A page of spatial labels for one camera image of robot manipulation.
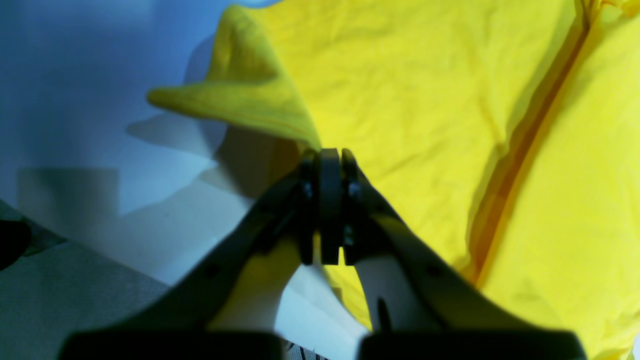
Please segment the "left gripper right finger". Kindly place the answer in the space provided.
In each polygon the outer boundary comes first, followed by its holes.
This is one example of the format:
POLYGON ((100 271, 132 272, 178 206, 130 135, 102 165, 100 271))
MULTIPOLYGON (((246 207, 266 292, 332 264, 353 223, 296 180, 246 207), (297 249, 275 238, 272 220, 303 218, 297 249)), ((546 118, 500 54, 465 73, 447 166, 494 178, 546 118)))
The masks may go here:
POLYGON ((343 255, 373 333, 363 360, 584 360, 578 337, 533 325, 480 294, 423 243, 342 151, 343 255))

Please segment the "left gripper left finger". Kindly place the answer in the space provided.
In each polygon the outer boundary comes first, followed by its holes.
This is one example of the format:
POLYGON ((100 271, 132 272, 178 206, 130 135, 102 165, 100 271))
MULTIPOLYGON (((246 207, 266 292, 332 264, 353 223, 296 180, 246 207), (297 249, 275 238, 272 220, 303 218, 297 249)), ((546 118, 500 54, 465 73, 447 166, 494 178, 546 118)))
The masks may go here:
POLYGON ((58 358, 280 360, 281 338, 242 321, 275 314, 301 265, 339 263, 342 209, 341 153, 306 151, 178 285, 128 319, 74 333, 58 358))

